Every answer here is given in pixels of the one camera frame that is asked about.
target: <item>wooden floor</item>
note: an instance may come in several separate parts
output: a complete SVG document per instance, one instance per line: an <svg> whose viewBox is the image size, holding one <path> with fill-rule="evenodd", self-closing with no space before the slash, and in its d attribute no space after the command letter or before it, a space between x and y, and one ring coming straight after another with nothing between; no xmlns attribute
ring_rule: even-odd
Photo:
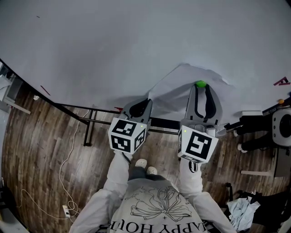
<svg viewBox="0 0 291 233"><path fill-rule="evenodd" d="M59 181L59 169L72 147L73 134L78 121L69 117L47 102L33 100L33 94L21 88L17 104L31 111L27 115L13 109L5 134L2 159L2 176L20 204L21 189L27 190L37 204L49 214L63 218L62 205L68 196ZM82 116L86 110L73 109ZM112 114L98 112L97 118L111 121ZM61 179L82 209L90 197L102 188L110 162L114 156L109 148L108 125L94 125L92 146L84 147L85 125L80 123L75 138L75 148L63 166ZM237 190L262 192L270 195L284 191L289 178L258 177L241 175L241 170L267 171L272 158L270 151L254 151L242 154L237 151L238 142L258 135L250 134L234 138L231 133L220 138L211 161L202 166L204 190L219 203L228 198L226 182ZM135 154L134 160L145 158L155 166L160 175L177 184L179 162L177 159L177 136L152 133ZM19 209L20 219L34 233L68 232L70 220L56 220L41 212L27 194ZM254 228L262 232L264 228Z"/></svg>

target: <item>power outlet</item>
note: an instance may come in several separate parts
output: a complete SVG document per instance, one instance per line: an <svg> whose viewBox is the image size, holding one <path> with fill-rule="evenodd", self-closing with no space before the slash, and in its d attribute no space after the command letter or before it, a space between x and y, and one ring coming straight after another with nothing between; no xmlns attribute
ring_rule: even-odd
<svg viewBox="0 0 291 233"><path fill-rule="evenodd" d="M68 207L66 205L63 205L63 209L64 209L64 212L65 212L65 216L70 218L71 215L70 215Z"/></svg>

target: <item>printed flower graphic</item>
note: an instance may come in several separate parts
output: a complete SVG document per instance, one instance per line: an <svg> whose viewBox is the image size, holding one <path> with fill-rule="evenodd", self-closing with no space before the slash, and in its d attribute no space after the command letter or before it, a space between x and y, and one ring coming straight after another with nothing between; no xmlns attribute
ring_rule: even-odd
<svg viewBox="0 0 291 233"><path fill-rule="evenodd" d="M135 206L131 207L131 215L143 217L145 220L155 218L161 213L169 216L173 221L178 222L183 217L191 217L191 211L185 205L180 205L180 194L173 188L161 188L158 190L157 200L155 195L151 193L156 190L150 190L150 203L138 201Z"/></svg>

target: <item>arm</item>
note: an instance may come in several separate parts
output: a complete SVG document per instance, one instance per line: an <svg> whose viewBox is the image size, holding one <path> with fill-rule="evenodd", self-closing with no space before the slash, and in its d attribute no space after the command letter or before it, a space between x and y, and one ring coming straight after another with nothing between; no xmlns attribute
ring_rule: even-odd
<svg viewBox="0 0 291 233"><path fill-rule="evenodd" d="M79 214L69 233L95 233L100 225L109 224L127 189L129 164L121 152L114 151L103 189L95 193Z"/></svg>
<svg viewBox="0 0 291 233"><path fill-rule="evenodd" d="M192 173L189 161L181 159L180 163L180 193L194 206L202 220L211 222L222 233L236 233L235 229L212 199L209 193L202 192L201 165L198 171Z"/></svg>

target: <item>green ball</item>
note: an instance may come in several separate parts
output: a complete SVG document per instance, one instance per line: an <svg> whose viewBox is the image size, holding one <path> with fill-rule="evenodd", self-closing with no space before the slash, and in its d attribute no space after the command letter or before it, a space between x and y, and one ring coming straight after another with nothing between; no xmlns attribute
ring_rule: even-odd
<svg viewBox="0 0 291 233"><path fill-rule="evenodd" d="M200 80L200 81L198 81L198 82L196 83L196 85L197 85L197 87L206 87L207 83L204 82L204 81L202 81L202 80Z"/></svg>

